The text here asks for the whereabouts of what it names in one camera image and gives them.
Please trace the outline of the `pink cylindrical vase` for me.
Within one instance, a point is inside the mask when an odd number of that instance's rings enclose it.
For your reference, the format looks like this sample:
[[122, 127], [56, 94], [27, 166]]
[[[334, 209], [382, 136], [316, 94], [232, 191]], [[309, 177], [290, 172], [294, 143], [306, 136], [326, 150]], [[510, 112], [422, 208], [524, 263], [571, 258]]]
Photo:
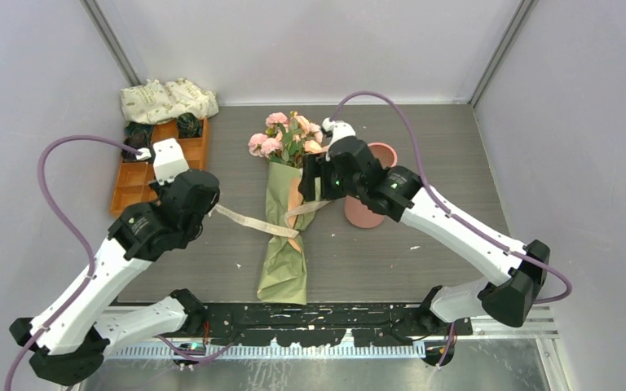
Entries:
[[[386, 143], [369, 143], [368, 147], [376, 157], [383, 168], [391, 168], [396, 166], [398, 156], [396, 150]], [[369, 207], [370, 199], [362, 200], [360, 197], [346, 197], [344, 204], [344, 213], [347, 221], [360, 229], [372, 229], [380, 226], [385, 216], [375, 213]]]

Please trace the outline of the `green paper flower bouquet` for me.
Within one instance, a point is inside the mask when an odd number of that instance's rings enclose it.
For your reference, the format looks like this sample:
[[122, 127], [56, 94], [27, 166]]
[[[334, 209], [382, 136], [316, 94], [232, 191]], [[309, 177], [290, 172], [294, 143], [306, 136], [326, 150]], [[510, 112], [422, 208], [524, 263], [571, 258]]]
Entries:
[[265, 222], [293, 230], [293, 236], [273, 235], [267, 244], [258, 283], [260, 301], [307, 303], [307, 263], [302, 232], [315, 218], [316, 206], [306, 207], [298, 186], [307, 153], [325, 152], [319, 125], [296, 111], [273, 112], [266, 129], [248, 141], [250, 155], [268, 163]]

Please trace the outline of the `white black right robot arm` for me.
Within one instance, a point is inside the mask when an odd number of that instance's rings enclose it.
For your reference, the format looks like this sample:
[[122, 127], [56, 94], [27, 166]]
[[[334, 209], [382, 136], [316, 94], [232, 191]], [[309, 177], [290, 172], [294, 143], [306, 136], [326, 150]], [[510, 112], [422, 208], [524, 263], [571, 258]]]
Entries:
[[521, 327], [545, 281], [545, 270], [522, 257], [545, 264], [547, 245], [507, 238], [493, 244], [496, 231], [462, 216], [434, 188], [425, 188], [410, 169], [383, 166], [368, 144], [355, 136], [335, 143], [328, 152], [307, 153], [298, 190], [306, 201], [356, 198], [375, 214], [433, 237], [482, 273], [472, 283], [431, 289], [418, 315], [429, 334], [442, 333], [458, 319], [481, 315]]

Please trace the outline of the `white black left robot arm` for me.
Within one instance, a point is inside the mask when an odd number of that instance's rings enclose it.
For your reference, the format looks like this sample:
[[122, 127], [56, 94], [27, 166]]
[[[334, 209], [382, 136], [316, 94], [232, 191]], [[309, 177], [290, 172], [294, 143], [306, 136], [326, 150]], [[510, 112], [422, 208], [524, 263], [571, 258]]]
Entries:
[[220, 196], [219, 180], [201, 169], [153, 187], [158, 200], [132, 204], [109, 227], [92, 272], [82, 271], [47, 311], [11, 324], [14, 340], [32, 352], [29, 365], [38, 378], [72, 386], [118, 350], [142, 340], [202, 333], [207, 309], [187, 289], [176, 289], [141, 310], [100, 318], [119, 292], [163, 253], [184, 249], [200, 236], [203, 218]]

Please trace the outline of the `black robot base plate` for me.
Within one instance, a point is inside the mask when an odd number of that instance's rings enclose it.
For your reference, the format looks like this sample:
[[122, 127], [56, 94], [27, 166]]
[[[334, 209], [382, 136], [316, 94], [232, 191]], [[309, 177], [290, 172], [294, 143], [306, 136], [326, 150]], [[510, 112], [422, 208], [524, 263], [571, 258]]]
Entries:
[[446, 325], [429, 329], [417, 303], [362, 302], [285, 305], [208, 303], [202, 320], [165, 338], [188, 338], [211, 345], [264, 347], [337, 346], [351, 334], [354, 347], [408, 346], [421, 337], [443, 340]]

